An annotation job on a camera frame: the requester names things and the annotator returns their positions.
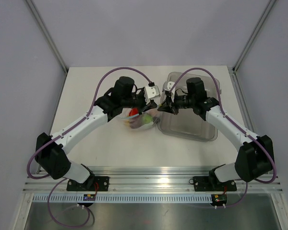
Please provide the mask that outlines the green toy fruit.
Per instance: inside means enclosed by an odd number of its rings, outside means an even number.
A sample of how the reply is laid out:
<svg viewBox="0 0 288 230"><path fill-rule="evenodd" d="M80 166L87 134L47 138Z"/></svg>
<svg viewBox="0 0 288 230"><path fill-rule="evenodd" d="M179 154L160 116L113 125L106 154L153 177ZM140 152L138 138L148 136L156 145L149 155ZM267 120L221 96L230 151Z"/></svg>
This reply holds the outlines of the green toy fruit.
<svg viewBox="0 0 288 230"><path fill-rule="evenodd" d="M144 124L149 124L149 123L153 122L153 117L149 114L143 114L142 122Z"/></svg>

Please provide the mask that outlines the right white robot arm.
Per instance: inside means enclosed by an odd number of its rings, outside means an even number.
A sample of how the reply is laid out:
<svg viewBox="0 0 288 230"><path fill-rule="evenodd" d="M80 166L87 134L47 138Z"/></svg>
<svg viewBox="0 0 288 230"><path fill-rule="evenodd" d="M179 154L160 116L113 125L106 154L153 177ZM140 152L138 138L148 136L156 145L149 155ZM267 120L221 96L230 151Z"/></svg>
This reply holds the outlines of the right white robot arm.
<svg viewBox="0 0 288 230"><path fill-rule="evenodd" d="M216 127L238 152L234 163L223 164L209 171L208 185L216 191L234 180L247 183L259 181L259 177L269 171L273 171L273 176L267 182L272 183L276 178L276 165L271 138L259 136L237 123L224 111L220 101L207 95L200 78L189 78L186 84L187 93L177 95L175 83L165 82L165 99L158 110L177 115L180 109L192 109L201 119Z"/></svg>

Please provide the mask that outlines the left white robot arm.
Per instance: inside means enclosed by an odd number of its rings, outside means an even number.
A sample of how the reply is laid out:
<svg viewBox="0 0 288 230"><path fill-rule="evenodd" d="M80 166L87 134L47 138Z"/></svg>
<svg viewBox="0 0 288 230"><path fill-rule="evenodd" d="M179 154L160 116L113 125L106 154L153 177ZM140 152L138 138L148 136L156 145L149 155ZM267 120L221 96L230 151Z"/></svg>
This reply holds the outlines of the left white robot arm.
<svg viewBox="0 0 288 230"><path fill-rule="evenodd" d="M120 115L123 109L136 108L142 113L157 107L154 99L160 92L153 82L137 91L133 88L134 80L122 76L83 116L53 135L40 134L35 161L53 179L69 179L77 190L90 190L95 184L94 173L87 166L70 161L67 155L83 138Z"/></svg>

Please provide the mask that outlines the clear zip top bag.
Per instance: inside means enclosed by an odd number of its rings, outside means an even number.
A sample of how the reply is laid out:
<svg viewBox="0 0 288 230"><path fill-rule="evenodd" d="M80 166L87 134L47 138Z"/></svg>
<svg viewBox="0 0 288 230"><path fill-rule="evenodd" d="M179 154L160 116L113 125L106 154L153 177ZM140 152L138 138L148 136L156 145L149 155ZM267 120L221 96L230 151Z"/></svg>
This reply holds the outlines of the clear zip top bag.
<svg viewBox="0 0 288 230"><path fill-rule="evenodd" d="M122 113L116 117L126 128L131 131L142 131L155 127L160 121L161 113L157 109L139 113L137 108L125 108Z"/></svg>

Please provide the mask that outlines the purple toy eggplant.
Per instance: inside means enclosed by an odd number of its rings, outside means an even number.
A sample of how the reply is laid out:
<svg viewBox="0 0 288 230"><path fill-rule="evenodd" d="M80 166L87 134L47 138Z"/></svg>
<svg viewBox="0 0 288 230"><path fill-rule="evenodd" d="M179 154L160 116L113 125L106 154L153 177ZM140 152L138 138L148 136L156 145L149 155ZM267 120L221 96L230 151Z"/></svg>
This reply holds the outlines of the purple toy eggplant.
<svg viewBox="0 0 288 230"><path fill-rule="evenodd" d="M138 129L140 127L142 127L144 125L144 123L142 122L142 119L135 119L135 120L131 120L129 122L129 127L131 129Z"/></svg>

